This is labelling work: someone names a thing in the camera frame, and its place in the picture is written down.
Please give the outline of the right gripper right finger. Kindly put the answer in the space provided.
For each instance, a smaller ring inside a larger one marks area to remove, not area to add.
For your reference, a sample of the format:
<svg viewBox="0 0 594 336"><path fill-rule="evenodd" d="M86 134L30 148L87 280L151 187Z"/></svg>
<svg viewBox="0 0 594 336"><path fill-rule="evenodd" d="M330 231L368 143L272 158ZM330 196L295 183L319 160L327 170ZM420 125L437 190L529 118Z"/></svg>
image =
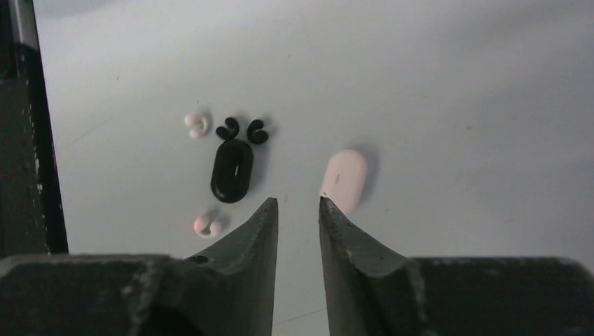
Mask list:
<svg viewBox="0 0 594 336"><path fill-rule="evenodd" d="M593 334L593 275L574 260L407 258L325 197L319 238L332 335Z"/></svg>

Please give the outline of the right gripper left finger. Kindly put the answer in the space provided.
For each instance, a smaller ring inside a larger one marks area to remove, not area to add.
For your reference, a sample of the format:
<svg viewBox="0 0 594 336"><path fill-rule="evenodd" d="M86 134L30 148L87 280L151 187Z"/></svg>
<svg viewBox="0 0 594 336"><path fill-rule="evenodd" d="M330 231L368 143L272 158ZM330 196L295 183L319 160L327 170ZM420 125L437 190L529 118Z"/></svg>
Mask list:
<svg viewBox="0 0 594 336"><path fill-rule="evenodd" d="M1 262L2 335L269 335L278 203L186 259L20 255Z"/></svg>

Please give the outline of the black earbud charging case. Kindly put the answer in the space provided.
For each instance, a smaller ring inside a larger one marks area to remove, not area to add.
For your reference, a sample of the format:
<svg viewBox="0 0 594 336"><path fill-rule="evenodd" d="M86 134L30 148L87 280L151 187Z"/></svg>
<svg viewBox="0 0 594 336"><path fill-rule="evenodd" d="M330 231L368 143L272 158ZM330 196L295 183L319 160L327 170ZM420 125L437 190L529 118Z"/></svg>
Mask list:
<svg viewBox="0 0 594 336"><path fill-rule="evenodd" d="M214 158L210 188L220 202L233 204L242 200L249 190L254 154L243 140L224 141Z"/></svg>

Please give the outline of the black earbud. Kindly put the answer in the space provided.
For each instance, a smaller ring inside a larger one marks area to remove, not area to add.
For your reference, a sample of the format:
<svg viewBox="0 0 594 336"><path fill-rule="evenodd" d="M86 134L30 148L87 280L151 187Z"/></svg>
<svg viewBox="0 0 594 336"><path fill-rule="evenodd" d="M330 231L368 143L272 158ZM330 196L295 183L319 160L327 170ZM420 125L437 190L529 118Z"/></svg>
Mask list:
<svg viewBox="0 0 594 336"><path fill-rule="evenodd" d="M264 144L269 139L269 134L264 130L264 122L255 119L250 122L247 128L247 138L254 145Z"/></svg>
<svg viewBox="0 0 594 336"><path fill-rule="evenodd" d="M215 133L223 141L232 140L240 133L239 122L234 117L227 117L224 125L217 127Z"/></svg>

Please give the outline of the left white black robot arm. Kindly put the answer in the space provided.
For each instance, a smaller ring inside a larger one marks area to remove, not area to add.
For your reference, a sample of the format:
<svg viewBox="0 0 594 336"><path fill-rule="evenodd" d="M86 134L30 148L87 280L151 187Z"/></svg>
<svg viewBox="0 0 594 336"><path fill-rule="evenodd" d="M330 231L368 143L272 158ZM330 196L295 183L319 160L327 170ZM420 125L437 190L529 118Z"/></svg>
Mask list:
<svg viewBox="0 0 594 336"><path fill-rule="evenodd" d="M67 253L32 1L1 2L1 257Z"/></svg>

